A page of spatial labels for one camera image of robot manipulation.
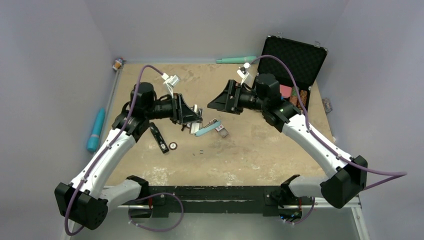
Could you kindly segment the light blue stapler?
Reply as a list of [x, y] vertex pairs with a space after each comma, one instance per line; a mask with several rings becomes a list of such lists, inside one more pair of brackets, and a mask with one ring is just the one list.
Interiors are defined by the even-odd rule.
[[206, 133], [215, 130], [221, 125], [221, 121], [214, 118], [208, 124], [203, 124], [203, 109], [200, 108], [197, 104], [193, 105], [191, 109], [200, 116], [200, 120], [188, 123], [189, 133], [195, 137], [201, 137]]

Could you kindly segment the black stapler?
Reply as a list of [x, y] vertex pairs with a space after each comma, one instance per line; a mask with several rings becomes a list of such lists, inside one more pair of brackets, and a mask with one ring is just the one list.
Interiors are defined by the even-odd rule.
[[161, 152], [163, 154], [168, 153], [170, 149], [168, 145], [166, 144], [164, 137], [162, 136], [161, 132], [159, 131], [158, 127], [155, 125], [154, 122], [149, 123], [149, 129], [155, 141], [157, 142]]

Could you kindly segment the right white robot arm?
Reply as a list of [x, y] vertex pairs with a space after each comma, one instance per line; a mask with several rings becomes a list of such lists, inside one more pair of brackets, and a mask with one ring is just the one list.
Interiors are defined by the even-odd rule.
[[325, 199], [341, 209], [366, 187], [368, 162], [352, 157], [326, 139], [306, 119], [306, 115], [282, 99], [280, 84], [269, 73], [254, 80], [255, 88], [230, 79], [217, 97], [207, 104], [209, 109], [239, 115], [244, 109], [260, 111], [265, 121], [295, 141], [321, 167], [325, 177], [293, 175], [281, 184], [277, 199], [292, 204], [300, 197]]

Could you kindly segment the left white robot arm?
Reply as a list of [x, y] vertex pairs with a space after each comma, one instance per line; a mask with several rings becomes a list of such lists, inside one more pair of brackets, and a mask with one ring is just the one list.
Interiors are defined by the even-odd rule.
[[106, 140], [87, 166], [70, 183], [59, 183], [54, 190], [59, 212], [64, 216], [65, 231], [70, 236], [73, 232], [69, 221], [95, 230], [118, 206], [129, 201], [142, 205], [151, 199], [148, 181], [134, 175], [114, 187], [104, 189], [104, 186], [121, 159], [150, 128], [152, 120], [169, 119], [178, 125], [202, 120], [186, 104], [182, 94], [157, 97], [151, 83], [135, 84], [130, 96], [131, 100], [122, 107]]

